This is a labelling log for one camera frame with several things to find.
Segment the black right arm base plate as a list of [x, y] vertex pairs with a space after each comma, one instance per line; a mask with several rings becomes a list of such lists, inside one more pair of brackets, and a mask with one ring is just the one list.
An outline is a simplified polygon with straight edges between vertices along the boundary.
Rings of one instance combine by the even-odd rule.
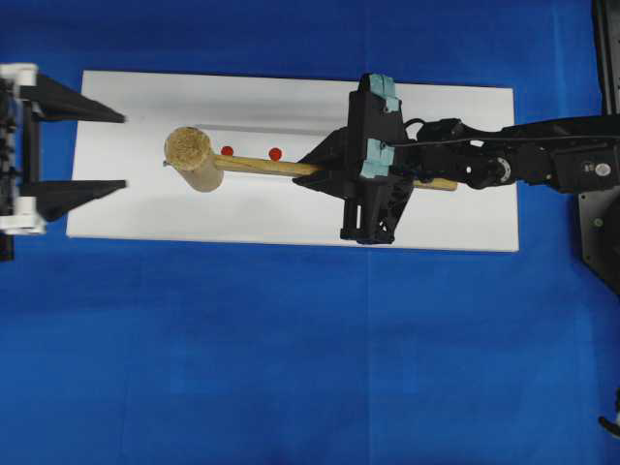
[[619, 188], [577, 197], [584, 263], [619, 294]]

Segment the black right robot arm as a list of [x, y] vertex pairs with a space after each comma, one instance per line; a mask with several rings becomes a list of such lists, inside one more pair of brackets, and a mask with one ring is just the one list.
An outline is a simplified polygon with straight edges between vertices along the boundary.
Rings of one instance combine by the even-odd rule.
[[[420, 125], [414, 138], [408, 128]], [[295, 184], [343, 200], [341, 238], [390, 244], [417, 181], [443, 178], [482, 190], [524, 181], [562, 194], [619, 184], [616, 114], [474, 129], [457, 118], [404, 120], [392, 78], [365, 74], [348, 122], [303, 158], [317, 171]]]

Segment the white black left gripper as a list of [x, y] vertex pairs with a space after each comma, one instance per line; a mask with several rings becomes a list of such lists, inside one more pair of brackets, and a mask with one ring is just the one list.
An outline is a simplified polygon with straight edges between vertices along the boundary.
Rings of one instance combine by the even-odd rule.
[[15, 258], [17, 235], [43, 234], [47, 222], [54, 222], [75, 208], [127, 187], [125, 180], [37, 182], [40, 180], [39, 119], [45, 122], [125, 122], [123, 114], [38, 73], [33, 63], [1, 66], [3, 262]]

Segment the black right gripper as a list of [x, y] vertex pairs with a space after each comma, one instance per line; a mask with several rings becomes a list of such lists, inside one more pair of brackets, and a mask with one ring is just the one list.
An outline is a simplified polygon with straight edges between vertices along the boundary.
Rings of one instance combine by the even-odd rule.
[[297, 186], [344, 200], [340, 236], [362, 245], [387, 245], [413, 192], [413, 177], [394, 167], [407, 139], [395, 83], [364, 74], [349, 96], [347, 127], [331, 132], [299, 162], [342, 171], [293, 179]]

